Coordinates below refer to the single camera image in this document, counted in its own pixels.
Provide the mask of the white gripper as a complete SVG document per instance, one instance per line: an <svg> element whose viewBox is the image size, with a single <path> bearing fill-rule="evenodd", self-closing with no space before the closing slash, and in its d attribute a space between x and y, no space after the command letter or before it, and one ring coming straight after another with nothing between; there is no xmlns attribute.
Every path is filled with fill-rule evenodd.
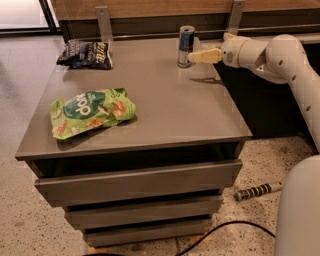
<svg viewBox="0 0 320 256"><path fill-rule="evenodd" d="M258 41L252 38L225 33L221 45L222 51L212 48L192 52L188 54L188 60L192 63L209 64L216 64L222 60L230 67L251 69L256 66L258 45Z"/></svg>

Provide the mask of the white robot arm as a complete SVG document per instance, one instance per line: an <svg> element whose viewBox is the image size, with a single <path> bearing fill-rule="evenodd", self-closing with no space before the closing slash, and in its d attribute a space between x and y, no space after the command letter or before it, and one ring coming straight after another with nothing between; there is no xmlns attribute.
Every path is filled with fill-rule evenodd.
<svg viewBox="0 0 320 256"><path fill-rule="evenodd" d="M290 86L318 153L296 164L284 181L274 256L320 256L320 77L301 42L288 34L256 40L227 33L220 47L192 52L188 60L223 62Z"/></svg>

